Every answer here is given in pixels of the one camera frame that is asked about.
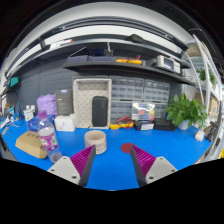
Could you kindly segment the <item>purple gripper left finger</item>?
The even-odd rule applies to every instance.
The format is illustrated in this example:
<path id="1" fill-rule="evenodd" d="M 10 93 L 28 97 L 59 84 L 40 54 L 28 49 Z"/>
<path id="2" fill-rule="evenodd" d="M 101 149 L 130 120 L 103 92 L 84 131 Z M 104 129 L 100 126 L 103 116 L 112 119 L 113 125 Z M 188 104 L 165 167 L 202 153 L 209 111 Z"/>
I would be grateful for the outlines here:
<path id="1" fill-rule="evenodd" d="M 61 157 L 48 171 L 67 181 L 85 187 L 88 183 L 96 147 L 89 146 L 71 157 Z"/>

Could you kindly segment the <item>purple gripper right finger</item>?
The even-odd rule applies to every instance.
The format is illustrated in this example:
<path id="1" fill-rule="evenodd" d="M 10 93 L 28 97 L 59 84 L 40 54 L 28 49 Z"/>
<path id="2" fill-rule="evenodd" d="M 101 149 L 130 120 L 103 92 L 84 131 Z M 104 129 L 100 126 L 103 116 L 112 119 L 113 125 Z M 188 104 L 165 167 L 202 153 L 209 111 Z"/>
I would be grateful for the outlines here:
<path id="1" fill-rule="evenodd" d="M 154 157 L 137 146 L 131 147 L 130 155 L 140 187 L 177 172 L 177 169 L 165 157 Z"/>

